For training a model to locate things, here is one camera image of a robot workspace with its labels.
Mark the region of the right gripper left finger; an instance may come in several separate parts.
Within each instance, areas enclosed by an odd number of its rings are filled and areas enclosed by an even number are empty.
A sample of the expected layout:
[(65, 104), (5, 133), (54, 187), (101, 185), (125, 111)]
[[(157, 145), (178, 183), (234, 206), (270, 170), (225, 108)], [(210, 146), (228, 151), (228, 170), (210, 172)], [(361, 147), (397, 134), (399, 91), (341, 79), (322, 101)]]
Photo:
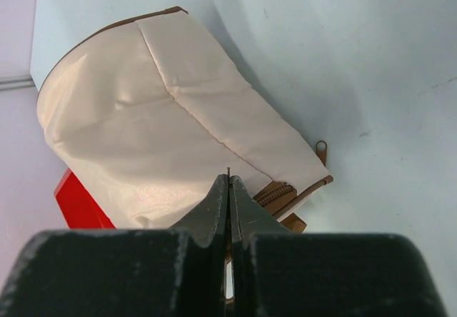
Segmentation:
[(229, 178), (167, 229), (43, 231), (1, 292), (3, 316), (224, 316)]

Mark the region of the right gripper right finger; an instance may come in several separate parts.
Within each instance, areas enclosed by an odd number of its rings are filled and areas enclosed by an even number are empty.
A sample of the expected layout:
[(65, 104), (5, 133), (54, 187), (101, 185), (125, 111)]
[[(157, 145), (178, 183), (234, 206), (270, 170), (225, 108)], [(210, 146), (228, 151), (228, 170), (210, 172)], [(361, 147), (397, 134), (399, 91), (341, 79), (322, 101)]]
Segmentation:
[(390, 233), (294, 234), (229, 180), (233, 316), (444, 316), (428, 267)]

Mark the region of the beige mesh laundry bag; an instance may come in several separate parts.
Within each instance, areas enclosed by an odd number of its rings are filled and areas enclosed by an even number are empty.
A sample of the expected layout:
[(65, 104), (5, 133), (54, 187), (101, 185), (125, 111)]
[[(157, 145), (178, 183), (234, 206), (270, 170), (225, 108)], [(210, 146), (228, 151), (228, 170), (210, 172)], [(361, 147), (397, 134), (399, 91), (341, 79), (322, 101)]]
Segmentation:
[(333, 180), (322, 154), (178, 6), (77, 44), (44, 80), (37, 116), (117, 229), (172, 226), (227, 170), (279, 221)]

